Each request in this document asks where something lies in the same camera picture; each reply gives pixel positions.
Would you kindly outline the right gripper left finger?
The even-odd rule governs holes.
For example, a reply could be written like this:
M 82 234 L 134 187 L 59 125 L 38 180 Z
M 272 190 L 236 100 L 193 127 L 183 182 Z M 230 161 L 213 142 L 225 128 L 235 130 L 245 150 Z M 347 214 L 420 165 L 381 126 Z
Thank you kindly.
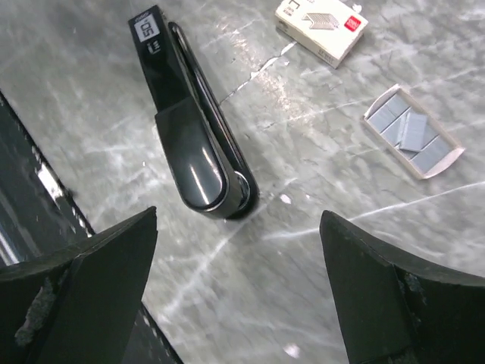
M 120 363 L 157 241 L 156 208 L 1 269 L 3 363 Z

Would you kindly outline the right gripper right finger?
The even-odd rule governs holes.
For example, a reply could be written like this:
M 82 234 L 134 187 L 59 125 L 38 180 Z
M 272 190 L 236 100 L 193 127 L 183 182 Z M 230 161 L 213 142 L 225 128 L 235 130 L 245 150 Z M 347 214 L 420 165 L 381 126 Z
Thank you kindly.
M 320 236 L 350 363 L 482 363 L 484 279 L 427 261 L 332 211 Z

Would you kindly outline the small black tag object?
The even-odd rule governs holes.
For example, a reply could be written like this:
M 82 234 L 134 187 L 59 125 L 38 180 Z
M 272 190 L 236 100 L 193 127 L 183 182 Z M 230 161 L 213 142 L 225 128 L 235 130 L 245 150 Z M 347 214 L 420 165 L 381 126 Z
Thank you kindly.
M 183 29 L 157 5 L 128 25 L 183 203 L 213 219 L 248 215 L 258 185 Z

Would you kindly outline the small staple box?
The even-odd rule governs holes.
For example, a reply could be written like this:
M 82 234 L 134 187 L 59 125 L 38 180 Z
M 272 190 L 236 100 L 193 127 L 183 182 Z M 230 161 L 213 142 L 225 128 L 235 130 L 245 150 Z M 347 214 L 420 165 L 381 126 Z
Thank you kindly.
M 368 20 L 338 0 L 284 0 L 275 11 L 279 30 L 332 68 L 362 37 Z

